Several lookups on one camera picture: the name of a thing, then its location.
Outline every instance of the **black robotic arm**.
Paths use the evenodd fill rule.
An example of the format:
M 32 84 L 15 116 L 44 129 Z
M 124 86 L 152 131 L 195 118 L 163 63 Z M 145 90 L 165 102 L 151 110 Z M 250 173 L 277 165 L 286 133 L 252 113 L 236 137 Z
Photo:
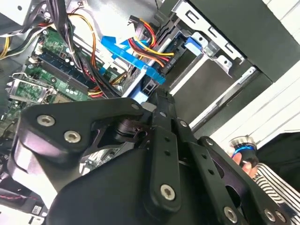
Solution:
M 49 225 L 290 224 L 212 139 L 194 138 L 173 101 L 157 89 L 143 107 L 130 98 L 30 107 L 8 170 L 42 197 Z M 125 142 L 134 149 L 79 174 L 82 158 Z

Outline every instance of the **red wire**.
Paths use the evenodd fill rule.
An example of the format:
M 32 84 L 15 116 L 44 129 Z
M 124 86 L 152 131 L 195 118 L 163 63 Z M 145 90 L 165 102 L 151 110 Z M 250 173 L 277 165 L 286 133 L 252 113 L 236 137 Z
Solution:
M 153 38 L 153 44 L 151 44 L 150 45 L 150 47 L 153 47 L 155 44 L 156 44 L 156 37 L 155 37 L 155 34 L 154 34 L 154 31 L 153 31 L 153 29 L 150 27 L 150 26 L 148 26 L 147 24 L 145 24 L 145 23 L 143 23 L 144 24 L 144 26 L 147 28 L 147 30 L 151 33 L 151 35 L 152 35 L 152 38 Z

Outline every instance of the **striped shirt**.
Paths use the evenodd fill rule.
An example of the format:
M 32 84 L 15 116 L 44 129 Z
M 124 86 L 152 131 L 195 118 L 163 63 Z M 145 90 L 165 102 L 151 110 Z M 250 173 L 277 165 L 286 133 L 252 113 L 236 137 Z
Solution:
M 254 181 L 285 210 L 292 224 L 300 225 L 300 194 L 265 164 L 259 163 L 257 169 Z

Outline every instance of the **hand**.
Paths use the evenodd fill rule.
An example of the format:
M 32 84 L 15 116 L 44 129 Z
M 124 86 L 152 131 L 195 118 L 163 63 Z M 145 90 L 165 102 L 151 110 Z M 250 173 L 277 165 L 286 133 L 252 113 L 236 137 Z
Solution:
M 236 162 L 236 164 L 239 165 L 242 160 L 242 154 L 237 153 L 236 155 L 234 155 L 234 157 L 232 159 L 234 160 L 234 162 Z M 257 173 L 257 167 L 252 168 L 251 163 L 244 164 L 242 169 L 251 178 L 254 178 L 255 174 Z

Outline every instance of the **silver metal sheet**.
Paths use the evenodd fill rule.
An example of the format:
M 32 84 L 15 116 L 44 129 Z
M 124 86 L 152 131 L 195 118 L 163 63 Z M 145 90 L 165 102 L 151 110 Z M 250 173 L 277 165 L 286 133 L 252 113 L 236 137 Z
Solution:
M 31 9 L 32 0 L 0 1 L 0 13 L 23 25 Z

